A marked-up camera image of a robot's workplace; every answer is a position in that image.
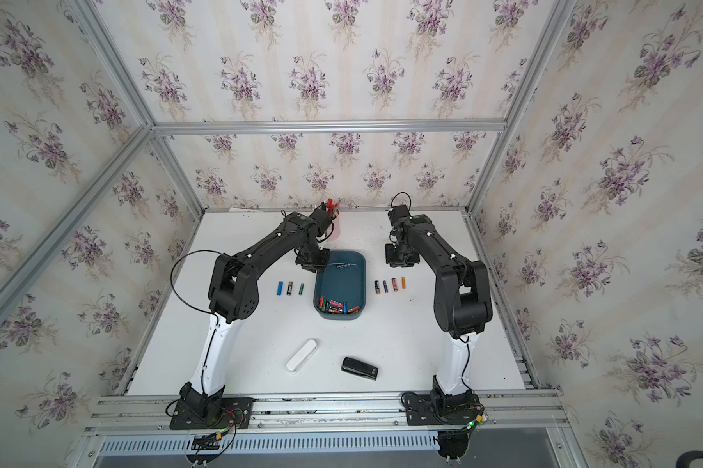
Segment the teal plastic storage box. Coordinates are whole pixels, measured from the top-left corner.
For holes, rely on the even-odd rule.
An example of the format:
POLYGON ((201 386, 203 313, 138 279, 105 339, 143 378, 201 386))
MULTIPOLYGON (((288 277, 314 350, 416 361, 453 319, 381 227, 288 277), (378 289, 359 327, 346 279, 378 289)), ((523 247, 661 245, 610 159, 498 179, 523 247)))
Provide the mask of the teal plastic storage box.
POLYGON ((331 251, 324 269, 316 273, 314 310, 324 319, 357 319, 366 304, 366 259, 357 251, 331 251))

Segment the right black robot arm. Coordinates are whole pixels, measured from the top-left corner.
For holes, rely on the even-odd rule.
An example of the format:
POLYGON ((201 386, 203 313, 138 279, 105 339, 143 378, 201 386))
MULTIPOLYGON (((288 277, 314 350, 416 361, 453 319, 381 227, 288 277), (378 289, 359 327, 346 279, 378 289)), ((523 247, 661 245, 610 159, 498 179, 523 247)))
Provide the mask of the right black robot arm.
POLYGON ((461 255, 438 233, 425 214, 408 206, 388 209, 390 242, 386 264, 409 268, 423 261, 435 275, 433 314, 450 337, 445 358, 433 378, 433 401, 441 407, 462 403, 472 394, 468 372, 478 336, 493 319, 490 280, 483 261, 461 255))

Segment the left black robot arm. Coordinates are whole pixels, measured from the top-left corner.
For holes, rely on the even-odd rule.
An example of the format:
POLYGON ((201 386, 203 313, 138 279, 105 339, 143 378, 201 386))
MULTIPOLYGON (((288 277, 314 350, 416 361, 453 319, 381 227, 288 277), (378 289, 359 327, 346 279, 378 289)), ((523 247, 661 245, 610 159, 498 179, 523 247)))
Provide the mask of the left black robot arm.
POLYGON ((210 316, 205 345, 193 377, 179 392, 185 408, 199 417, 218 408, 226 385, 219 371, 229 360, 241 322, 258 308, 259 279, 290 252, 295 253, 295 263, 302 269, 322 271, 330 251, 322 249, 318 239, 335 218, 335 211, 323 202, 308 216, 285 214, 273 232, 239 253, 219 253, 207 289, 209 304, 203 310, 210 316))

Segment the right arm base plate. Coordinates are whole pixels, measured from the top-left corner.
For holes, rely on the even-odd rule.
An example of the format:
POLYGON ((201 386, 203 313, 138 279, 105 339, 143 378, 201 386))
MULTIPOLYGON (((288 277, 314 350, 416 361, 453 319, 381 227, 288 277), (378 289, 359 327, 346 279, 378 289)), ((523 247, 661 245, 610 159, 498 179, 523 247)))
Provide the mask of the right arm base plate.
POLYGON ((484 406, 470 390, 458 395, 407 391, 400 395, 400 403, 409 426, 452 425, 471 429, 484 421, 484 406))

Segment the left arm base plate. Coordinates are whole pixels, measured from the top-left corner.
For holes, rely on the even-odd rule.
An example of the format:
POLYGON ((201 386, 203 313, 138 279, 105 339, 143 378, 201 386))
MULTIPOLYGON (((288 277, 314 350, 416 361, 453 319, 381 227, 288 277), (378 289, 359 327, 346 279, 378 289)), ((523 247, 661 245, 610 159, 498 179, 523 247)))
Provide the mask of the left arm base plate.
POLYGON ((183 400, 171 402, 165 409, 171 430, 238 429, 248 427, 255 400, 251 398, 222 398, 208 401, 204 411, 189 409, 183 400))

